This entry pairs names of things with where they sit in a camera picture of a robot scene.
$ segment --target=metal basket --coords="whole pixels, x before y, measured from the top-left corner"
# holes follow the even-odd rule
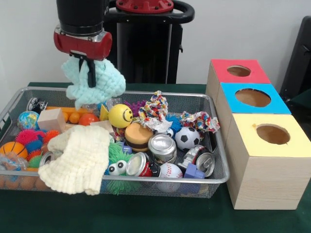
[[[32,97],[46,100],[50,106],[73,107],[74,101],[66,97],[64,88],[26,87],[19,90],[0,114],[0,146],[14,141],[20,129],[17,127],[19,114],[26,110]],[[149,100],[152,92],[128,91],[120,96],[121,100],[136,102]],[[163,93],[169,103],[170,113],[187,111],[195,113],[205,111],[216,116],[213,101],[209,96],[201,94]],[[103,176],[101,193],[109,194],[114,186],[123,185],[127,188],[119,194],[211,198],[221,183],[229,178],[229,169],[220,132],[216,134],[217,147],[214,152],[215,168],[208,179],[170,179],[157,177]],[[208,133],[201,143],[210,147]],[[182,162],[184,152],[178,151],[175,163]],[[163,192],[166,187],[171,192]],[[51,191],[39,179],[37,172],[3,171],[0,170],[0,189]]]

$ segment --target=red box lid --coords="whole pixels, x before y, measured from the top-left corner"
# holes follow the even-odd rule
[[[271,83],[257,60],[211,60],[221,83]]]

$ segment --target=yellow box lid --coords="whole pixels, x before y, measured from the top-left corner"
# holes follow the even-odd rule
[[[311,157],[311,142],[292,115],[233,114],[249,156]]]

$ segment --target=light blue crochet cloth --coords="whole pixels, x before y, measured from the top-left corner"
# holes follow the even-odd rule
[[[83,61],[79,71],[79,59],[70,57],[62,65],[65,76],[73,83],[66,91],[67,98],[75,101],[75,108],[80,109],[83,104],[97,104],[104,102],[112,97],[122,95],[125,91],[125,78],[113,66],[104,59],[94,61],[96,86],[88,87],[87,73],[89,71],[87,62]]]

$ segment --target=stacked wooden boxes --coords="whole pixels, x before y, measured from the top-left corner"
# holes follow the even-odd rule
[[[212,60],[213,98],[235,209],[296,209],[311,177],[311,142],[255,60]]]

